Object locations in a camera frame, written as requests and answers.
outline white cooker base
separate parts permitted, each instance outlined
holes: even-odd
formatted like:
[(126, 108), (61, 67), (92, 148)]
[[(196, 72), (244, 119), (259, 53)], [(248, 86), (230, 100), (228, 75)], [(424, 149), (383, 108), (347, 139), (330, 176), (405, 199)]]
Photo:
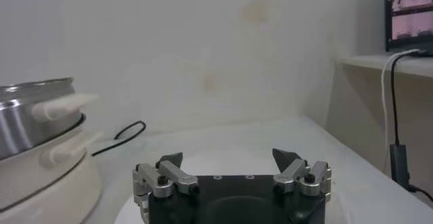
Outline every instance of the white cooker base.
[(2, 224), (78, 224), (101, 194), (101, 180), (90, 155), (37, 195), (0, 213)]

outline white shelf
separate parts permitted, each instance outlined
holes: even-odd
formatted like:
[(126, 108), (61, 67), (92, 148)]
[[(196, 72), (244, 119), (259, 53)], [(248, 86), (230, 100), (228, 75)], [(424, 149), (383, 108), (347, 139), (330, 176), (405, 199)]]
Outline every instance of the white shelf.
[[(365, 55), (337, 59), (336, 62), (364, 68), (382, 69), (389, 56)], [(396, 66), (396, 72), (433, 77), (433, 58), (403, 58)]]

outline black cable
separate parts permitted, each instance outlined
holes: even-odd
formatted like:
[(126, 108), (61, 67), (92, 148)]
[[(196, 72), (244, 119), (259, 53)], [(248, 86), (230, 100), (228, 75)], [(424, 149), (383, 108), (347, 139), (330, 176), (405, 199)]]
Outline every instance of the black cable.
[(392, 96), (392, 111), (394, 112), (394, 138), (395, 138), (395, 144), (400, 145), (400, 139), (398, 136), (398, 121), (397, 121), (397, 104), (395, 100), (395, 86), (394, 86), (394, 73), (395, 73), (395, 66), (397, 62), (404, 58), (406, 55), (401, 55), (397, 57), (393, 62), (391, 66), (391, 96)]
[(424, 189), (420, 189), (420, 188), (418, 188), (417, 186), (414, 186), (414, 185), (409, 185), (409, 191), (412, 192), (412, 193), (421, 192), (425, 196), (427, 196), (427, 198), (430, 199), (430, 201), (433, 202), (433, 197), (426, 190), (424, 190)]
[(118, 147), (118, 146), (120, 146), (120, 145), (122, 145), (124, 143), (127, 143), (127, 142), (131, 141), (132, 139), (136, 138), (138, 135), (140, 135), (140, 133), (142, 133), (142, 132), (144, 132), (144, 130), (146, 130), (146, 124), (143, 121), (141, 121), (141, 120), (139, 120), (137, 122), (134, 122), (133, 124), (130, 124), (129, 126), (125, 127), (123, 130), (119, 131), (119, 133), (117, 133), (116, 136), (114, 137), (114, 140), (118, 139), (125, 131), (129, 130), (131, 127), (134, 127), (135, 125), (138, 125), (138, 124), (141, 124), (142, 128), (140, 130), (138, 130), (138, 132), (136, 132), (136, 134), (128, 137), (127, 139), (125, 139), (125, 140), (123, 140), (121, 142), (115, 143), (114, 145), (108, 146), (108, 147), (106, 147), (106, 148), (104, 148), (102, 150), (98, 150), (97, 152), (93, 153), (92, 156), (96, 156), (96, 155), (99, 155), (99, 154), (101, 154), (103, 152), (107, 152), (108, 150), (114, 149), (114, 148), (116, 148), (116, 147)]

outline white table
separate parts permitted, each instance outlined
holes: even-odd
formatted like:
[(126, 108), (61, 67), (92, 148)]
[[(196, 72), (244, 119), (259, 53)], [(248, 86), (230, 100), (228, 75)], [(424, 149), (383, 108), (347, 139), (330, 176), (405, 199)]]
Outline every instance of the white table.
[[(297, 152), (310, 163), (327, 161), (333, 168), (332, 190), (342, 198), (351, 223), (433, 223), (431, 208), (305, 117), (142, 136), (97, 156), (104, 192), (85, 223), (114, 222), (132, 194), (131, 171), (138, 163), (183, 152), (190, 158), (188, 168), (197, 164), (197, 171), (208, 166), (213, 175), (269, 174), (270, 166), (277, 172), (270, 165), (272, 148)], [(254, 166), (248, 166), (252, 160)]]

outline white cable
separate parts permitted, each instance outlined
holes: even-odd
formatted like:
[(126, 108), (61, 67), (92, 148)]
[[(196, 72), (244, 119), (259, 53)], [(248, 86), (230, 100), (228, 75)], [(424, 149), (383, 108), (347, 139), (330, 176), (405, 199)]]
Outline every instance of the white cable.
[(382, 75), (381, 75), (380, 81), (381, 81), (381, 84), (382, 84), (382, 107), (384, 108), (384, 122), (385, 122), (385, 161), (384, 161), (384, 166), (382, 168), (383, 172), (385, 172), (386, 162), (388, 160), (388, 155), (389, 155), (389, 148), (388, 148), (388, 146), (389, 146), (389, 141), (388, 141), (388, 111), (386, 110), (386, 95), (385, 95), (385, 71), (387, 71), (387, 67), (388, 67), (389, 63), (392, 63), (398, 57), (400, 57), (402, 55), (409, 55), (411, 53), (416, 53), (416, 52), (419, 52), (419, 51), (420, 51), (419, 49), (411, 49), (411, 50), (408, 50), (408, 51), (396, 53), (396, 54), (390, 56), (388, 58), (388, 60), (386, 60), (385, 65), (382, 68)]

